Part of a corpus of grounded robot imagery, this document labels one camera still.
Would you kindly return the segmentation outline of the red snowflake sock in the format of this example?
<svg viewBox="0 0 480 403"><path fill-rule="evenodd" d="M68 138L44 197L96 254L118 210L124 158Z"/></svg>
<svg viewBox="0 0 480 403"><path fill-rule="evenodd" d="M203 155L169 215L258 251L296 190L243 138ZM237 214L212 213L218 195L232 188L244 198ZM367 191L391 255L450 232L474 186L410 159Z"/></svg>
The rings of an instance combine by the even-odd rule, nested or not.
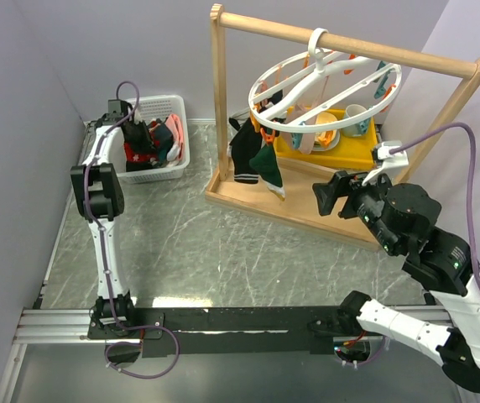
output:
<svg viewBox="0 0 480 403"><path fill-rule="evenodd" d="M151 169L157 162L156 154L142 154L133 151L129 143L123 144L124 154L126 157L126 169Z"/></svg>

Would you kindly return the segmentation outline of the teal green sock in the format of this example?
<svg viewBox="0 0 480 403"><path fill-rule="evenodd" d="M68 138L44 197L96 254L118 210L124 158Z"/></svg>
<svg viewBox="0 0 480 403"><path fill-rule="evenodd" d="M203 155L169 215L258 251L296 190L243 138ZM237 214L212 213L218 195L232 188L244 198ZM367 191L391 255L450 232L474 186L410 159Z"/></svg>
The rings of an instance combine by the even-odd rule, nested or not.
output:
<svg viewBox="0 0 480 403"><path fill-rule="evenodd" d="M159 124L153 127L151 134L156 148L158 161L164 163L167 160L167 154L174 144L173 134L164 124Z"/></svg>

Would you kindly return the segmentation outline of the pink patterned sock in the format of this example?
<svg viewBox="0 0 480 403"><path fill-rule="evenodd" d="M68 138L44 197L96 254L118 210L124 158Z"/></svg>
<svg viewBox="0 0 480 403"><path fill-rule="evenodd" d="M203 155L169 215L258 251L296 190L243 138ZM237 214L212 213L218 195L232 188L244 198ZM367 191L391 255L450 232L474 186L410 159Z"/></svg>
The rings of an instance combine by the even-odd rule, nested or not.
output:
<svg viewBox="0 0 480 403"><path fill-rule="evenodd" d="M167 161L180 161L184 151L184 129L180 117L171 113L165 120L166 128L172 133L173 145L167 153Z"/></svg>

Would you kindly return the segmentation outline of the orange squeezed plastic clip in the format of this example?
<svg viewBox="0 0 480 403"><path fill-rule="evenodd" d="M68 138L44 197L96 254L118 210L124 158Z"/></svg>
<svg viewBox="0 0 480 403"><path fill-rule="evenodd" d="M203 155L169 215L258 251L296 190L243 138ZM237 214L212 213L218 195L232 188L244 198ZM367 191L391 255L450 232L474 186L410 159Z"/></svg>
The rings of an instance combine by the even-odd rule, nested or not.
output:
<svg viewBox="0 0 480 403"><path fill-rule="evenodd" d="M276 137L276 131L274 129L261 128L260 129L260 135L262 137L262 140L267 145L273 145L274 144L274 140L275 140L275 137Z"/></svg>

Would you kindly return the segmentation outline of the white round clip hanger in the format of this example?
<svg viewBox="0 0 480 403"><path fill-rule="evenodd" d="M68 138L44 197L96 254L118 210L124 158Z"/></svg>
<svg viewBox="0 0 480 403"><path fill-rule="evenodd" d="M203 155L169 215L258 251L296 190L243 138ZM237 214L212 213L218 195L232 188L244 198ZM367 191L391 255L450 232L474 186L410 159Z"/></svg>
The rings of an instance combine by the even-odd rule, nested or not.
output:
<svg viewBox="0 0 480 403"><path fill-rule="evenodd" d="M332 76L341 76L346 71L369 65L373 59L365 56L345 57L344 53L321 46L321 36L327 31L315 29L307 43L307 50L274 65L265 71L252 85L248 94L248 106L253 118L266 128L289 133L315 133L337 130L370 121L374 116L385 112L397 97L402 81L402 67L393 62L381 60L378 68L340 92L331 95L326 84ZM308 62L296 73L263 89L263 84L278 71L301 60ZM342 104L356 93L373 88L374 81L388 69L394 68L388 85L396 87L385 97L374 99L375 103L364 111L342 118L332 123L317 123L323 112L337 104Z"/></svg>

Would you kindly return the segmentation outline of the teal plastic clip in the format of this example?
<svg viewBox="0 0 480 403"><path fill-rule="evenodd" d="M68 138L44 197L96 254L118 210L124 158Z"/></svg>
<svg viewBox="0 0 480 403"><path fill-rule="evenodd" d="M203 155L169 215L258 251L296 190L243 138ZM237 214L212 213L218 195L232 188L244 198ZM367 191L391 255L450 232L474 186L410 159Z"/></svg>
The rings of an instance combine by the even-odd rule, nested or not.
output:
<svg viewBox="0 0 480 403"><path fill-rule="evenodd" d="M384 72L382 76L378 77L374 81L374 83L378 84L377 89L373 94L374 99L385 98L396 87L395 83L388 85L389 77L393 73L395 73L394 68L388 69Z"/></svg>

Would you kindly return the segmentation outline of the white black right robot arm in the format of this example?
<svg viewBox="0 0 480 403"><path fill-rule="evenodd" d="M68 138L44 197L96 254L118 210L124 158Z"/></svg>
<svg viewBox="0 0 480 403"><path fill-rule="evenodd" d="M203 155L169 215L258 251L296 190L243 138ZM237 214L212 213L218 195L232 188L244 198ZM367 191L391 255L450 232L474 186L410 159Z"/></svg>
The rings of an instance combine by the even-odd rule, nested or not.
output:
<svg viewBox="0 0 480 403"><path fill-rule="evenodd" d="M435 325L351 292L339 306L338 323L347 334L375 332L423 353L465 390L480 394L480 274L467 241L436 226L441 204L415 184L394 185L382 174L338 171L312 186L318 212L357 218L389 256L404 257L403 271L441 303L451 325Z"/></svg>

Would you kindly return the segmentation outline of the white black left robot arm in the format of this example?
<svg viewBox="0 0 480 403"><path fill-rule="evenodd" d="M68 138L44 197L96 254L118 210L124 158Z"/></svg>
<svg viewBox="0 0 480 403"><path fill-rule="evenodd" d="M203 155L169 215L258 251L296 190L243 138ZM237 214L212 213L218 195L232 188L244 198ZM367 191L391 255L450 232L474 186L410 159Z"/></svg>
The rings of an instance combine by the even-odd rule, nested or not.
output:
<svg viewBox="0 0 480 403"><path fill-rule="evenodd" d="M138 317L123 274L120 217L124 195L112 155L121 148L123 130L134 124L136 107L119 98L97 121L95 139L84 161L70 169L79 214L91 231L97 262L97 299L90 309L90 334L126 338L138 328Z"/></svg>

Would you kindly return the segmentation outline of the white plastic laundry basket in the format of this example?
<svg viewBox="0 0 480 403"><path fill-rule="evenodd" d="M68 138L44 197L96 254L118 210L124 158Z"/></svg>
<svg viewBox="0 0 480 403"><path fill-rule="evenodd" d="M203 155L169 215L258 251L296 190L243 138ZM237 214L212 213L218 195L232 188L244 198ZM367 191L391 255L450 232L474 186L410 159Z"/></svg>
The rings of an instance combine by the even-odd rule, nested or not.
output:
<svg viewBox="0 0 480 403"><path fill-rule="evenodd" d="M178 95L140 97L136 116L149 130L149 147L124 140L112 160L121 181L143 184L179 179L190 163L185 104Z"/></svg>

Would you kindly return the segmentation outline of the yellow plastic tray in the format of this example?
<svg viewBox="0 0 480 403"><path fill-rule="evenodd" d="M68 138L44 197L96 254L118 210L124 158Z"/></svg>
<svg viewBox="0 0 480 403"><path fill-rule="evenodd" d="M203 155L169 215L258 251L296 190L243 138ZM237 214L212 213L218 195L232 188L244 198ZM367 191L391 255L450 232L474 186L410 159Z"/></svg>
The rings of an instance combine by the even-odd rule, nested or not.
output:
<svg viewBox="0 0 480 403"><path fill-rule="evenodd" d="M281 137L275 139L274 150L280 158L301 160L327 168L371 170L374 167L371 150L377 144L376 127L371 120L364 135L347 137L337 132L327 147L315 143L310 154L302 154L298 149L292 149Z"/></svg>

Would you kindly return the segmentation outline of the dark green white-toe sock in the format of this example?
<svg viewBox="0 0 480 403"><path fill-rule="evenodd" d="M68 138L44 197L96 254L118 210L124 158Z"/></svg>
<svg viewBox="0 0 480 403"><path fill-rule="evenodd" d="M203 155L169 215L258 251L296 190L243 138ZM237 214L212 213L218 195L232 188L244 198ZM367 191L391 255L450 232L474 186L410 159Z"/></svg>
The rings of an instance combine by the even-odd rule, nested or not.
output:
<svg viewBox="0 0 480 403"><path fill-rule="evenodd" d="M249 161L249 166L259 174L267 189L281 201L285 199L285 190L274 147L266 144Z"/></svg>

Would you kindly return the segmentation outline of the black white-cuff sock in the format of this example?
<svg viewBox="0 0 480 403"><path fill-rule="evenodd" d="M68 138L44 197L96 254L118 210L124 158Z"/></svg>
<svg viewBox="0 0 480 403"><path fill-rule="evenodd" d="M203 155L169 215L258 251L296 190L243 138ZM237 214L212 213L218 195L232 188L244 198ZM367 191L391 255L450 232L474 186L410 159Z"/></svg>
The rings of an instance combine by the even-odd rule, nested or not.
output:
<svg viewBox="0 0 480 403"><path fill-rule="evenodd" d="M262 138L249 118L243 124L235 118L229 118L229 123L237 131L228 148L233 162L233 179L239 183L255 185L259 174L249 162L260 151Z"/></svg>

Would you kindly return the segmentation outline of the wooden hanger rack frame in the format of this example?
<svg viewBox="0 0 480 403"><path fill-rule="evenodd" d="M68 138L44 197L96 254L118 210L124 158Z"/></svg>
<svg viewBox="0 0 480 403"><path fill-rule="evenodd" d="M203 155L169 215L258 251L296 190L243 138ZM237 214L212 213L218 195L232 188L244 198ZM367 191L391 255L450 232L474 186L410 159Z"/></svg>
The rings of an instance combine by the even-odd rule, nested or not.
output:
<svg viewBox="0 0 480 403"><path fill-rule="evenodd" d="M301 160L280 158L276 155L285 190L285 199L283 201L267 189L261 177L258 178L258 183L255 185L239 183L233 179L233 162L229 154L230 141L227 137L226 30L236 29L252 34L297 42L305 44L307 50L307 43L314 29L304 29L228 13L220 4L216 4L211 8L210 25L218 162L213 177L206 188L206 199L209 202L236 208L293 227L303 228L339 242L352 243L360 248L377 250L377 240L359 219L342 219L338 217L338 213L345 202L343 198L337 200L330 215L324 217L319 215L312 185L315 183L327 183L336 172L343 169L327 168ZM364 65L355 71L346 71L341 76L332 76L326 84L326 89L331 95L372 74L378 68L381 60L393 62L402 67L400 89L403 86L403 69L405 67L458 78L460 81L459 85L436 116L433 122L434 128L442 128L447 123L453 121L480 86L480 60L475 62L454 60L338 36L330 34L328 31L321 36L321 46L341 51L345 57L365 56L374 60L373 63ZM263 89L267 89L268 86L291 76L307 66L307 64L306 60L301 60L281 68L276 76L271 76L263 84ZM375 103L373 99L374 93L375 90L373 88L358 92L344 103L337 104L328 111L323 112L318 116L316 122L332 123L350 115L358 114L364 111L366 107ZM249 106L247 106L247 112L247 119L251 120L255 131L260 134L260 129L266 127L253 118ZM337 132L347 137L364 135L368 131L370 121L337 130L315 133L289 133L275 130L275 138L281 137L292 149L298 149L302 154L310 154L315 143L318 143L321 147L327 147ZM414 153L407 153L409 165L391 175L394 182L397 184L405 183L420 166L420 163L434 145L435 140L429 139L420 145Z"/></svg>

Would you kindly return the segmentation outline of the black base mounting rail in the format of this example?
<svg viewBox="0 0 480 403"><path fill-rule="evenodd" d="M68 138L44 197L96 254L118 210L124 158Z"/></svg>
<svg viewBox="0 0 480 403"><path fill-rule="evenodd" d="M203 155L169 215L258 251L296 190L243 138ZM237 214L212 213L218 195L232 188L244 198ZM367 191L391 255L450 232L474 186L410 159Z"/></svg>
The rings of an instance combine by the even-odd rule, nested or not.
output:
<svg viewBox="0 0 480 403"><path fill-rule="evenodd" d="M136 326L123 331L93 322L87 336L109 343L139 342L142 356L209 353L334 353L334 342L362 332L356 319L337 306L137 308Z"/></svg>

